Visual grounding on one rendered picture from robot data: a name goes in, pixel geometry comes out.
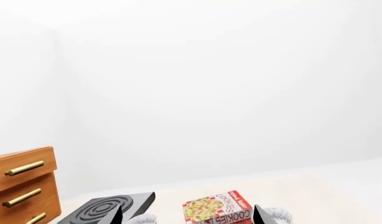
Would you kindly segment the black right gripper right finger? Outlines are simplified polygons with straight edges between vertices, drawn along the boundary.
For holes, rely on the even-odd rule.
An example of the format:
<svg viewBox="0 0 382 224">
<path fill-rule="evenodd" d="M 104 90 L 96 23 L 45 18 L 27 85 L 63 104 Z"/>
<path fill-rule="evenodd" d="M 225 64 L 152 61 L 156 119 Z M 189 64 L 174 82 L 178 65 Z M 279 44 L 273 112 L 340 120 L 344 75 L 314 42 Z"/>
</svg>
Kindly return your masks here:
<svg viewBox="0 0 382 224">
<path fill-rule="evenodd" d="M 254 224 L 274 224 L 274 220 L 271 216 L 263 210 L 259 205 L 254 206 L 253 212 L 253 223 Z"/>
</svg>

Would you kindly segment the wooden drawer cabinet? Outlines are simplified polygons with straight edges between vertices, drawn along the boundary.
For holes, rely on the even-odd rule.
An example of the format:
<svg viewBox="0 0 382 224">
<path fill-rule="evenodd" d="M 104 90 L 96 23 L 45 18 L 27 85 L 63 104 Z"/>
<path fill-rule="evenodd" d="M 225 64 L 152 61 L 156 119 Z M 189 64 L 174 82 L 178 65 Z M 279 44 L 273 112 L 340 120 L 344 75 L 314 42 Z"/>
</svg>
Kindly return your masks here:
<svg viewBox="0 0 382 224">
<path fill-rule="evenodd" d="M 44 166 L 9 177 L 5 171 L 44 161 Z M 48 224 L 61 214 L 54 172 L 57 169 L 53 147 L 41 147 L 28 151 L 0 155 L 0 224 L 25 224 L 34 216 L 47 216 L 36 224 Z M 40 188 L 38 194 L 11 208 L 2 203 Z"/>
</svg>

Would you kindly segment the black stove burner plate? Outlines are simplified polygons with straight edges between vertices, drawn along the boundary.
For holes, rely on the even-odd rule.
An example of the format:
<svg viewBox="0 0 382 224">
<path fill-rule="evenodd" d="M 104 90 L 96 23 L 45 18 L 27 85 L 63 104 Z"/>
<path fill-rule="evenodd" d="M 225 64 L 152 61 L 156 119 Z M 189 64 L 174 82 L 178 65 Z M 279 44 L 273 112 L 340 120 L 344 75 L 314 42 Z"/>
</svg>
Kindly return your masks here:
<svg viewBox="0 0 382 224">
<path fill-rule="evenodd" d="M 117 205 L 121 206 L 122 223 L 125 224 L 132 218 L 144 214 L 155 199 L 154 192 L 93 198 L 57 224 L 97 224 Z"/>
</svg>

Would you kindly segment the red cookies box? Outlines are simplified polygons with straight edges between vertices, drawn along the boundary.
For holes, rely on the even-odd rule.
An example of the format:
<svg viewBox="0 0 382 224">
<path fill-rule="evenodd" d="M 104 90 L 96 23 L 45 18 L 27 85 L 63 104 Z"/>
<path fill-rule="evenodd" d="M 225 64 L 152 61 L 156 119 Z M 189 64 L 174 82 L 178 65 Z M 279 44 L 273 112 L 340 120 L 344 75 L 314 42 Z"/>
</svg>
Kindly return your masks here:
<svg viewBox="0 0 382 224">
<path fill-rule="evenodd" d="M 237 191 L 188 201 L 185 224 L 253 224 L 253 208 Z"/>
</svg>

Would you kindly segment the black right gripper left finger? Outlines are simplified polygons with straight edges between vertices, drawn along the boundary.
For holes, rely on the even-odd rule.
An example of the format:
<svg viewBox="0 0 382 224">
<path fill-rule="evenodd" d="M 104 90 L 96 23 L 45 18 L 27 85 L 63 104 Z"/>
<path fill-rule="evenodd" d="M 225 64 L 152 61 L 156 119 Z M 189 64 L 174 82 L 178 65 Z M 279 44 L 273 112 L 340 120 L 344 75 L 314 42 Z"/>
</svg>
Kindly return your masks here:
<svg viewBox="0 0 382 224">
<path fill-rule="evenodd" d="M 106 215 L 106 224 L 122 224 L 123 213 L 121 205 L 118 204 L 115 206 L 107 215 Z"/>
</svg>

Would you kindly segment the grey speckled bowl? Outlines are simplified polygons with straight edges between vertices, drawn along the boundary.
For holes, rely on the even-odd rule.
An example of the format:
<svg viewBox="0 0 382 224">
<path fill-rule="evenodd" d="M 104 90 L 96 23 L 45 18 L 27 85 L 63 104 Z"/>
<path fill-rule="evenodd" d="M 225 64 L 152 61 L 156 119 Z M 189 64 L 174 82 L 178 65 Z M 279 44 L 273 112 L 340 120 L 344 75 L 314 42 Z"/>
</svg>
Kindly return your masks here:
<svg viewBox="0 0 382 224">
<path fill-rule="evenodd" d="M 157 224 L 157 217 L 154 214 L 141 214 L 130 219 L 126 224 Z"/>
<path fill-rule="evenodd" d="M 265 208 L 264 211 L 276 224 L 293 224 L 292 214 L 283 208 Z"/>
</svg>

